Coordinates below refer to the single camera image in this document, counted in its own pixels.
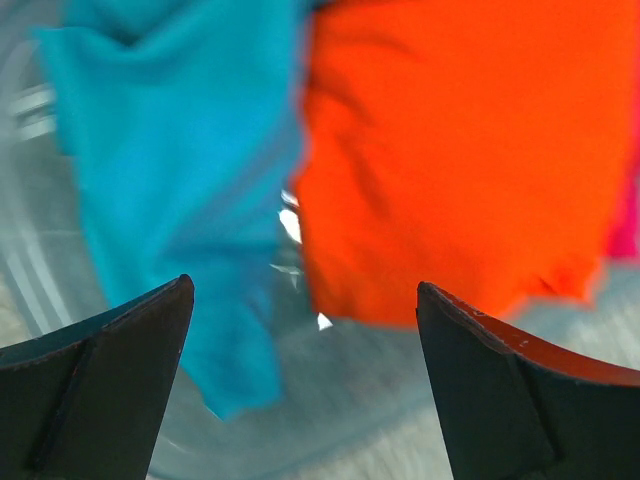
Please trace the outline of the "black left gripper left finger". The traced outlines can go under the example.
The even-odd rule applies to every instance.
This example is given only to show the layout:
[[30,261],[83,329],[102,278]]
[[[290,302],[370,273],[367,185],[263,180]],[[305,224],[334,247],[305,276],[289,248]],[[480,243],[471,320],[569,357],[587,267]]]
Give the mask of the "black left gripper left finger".
[[2,348],[2,478],[145,478],[193,305],[182,275]]

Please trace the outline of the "teal t-shirt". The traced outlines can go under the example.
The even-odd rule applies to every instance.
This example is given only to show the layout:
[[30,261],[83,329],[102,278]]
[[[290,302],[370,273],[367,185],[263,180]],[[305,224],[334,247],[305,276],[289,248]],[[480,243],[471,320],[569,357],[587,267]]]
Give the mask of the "teal t-shirt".
[[281,193],[304,144],[303,1],[69,1],[36,33],[107,300],[181,274],[181,364],[228,419],[281,394],[271,337]]

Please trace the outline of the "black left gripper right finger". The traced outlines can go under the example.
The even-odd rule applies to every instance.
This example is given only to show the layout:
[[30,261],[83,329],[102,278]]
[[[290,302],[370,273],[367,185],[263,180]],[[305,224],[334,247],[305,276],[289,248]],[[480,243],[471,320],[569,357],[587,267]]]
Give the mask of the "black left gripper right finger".
[[421,283],[420,340],[456,479],[636,479],[639,373]]

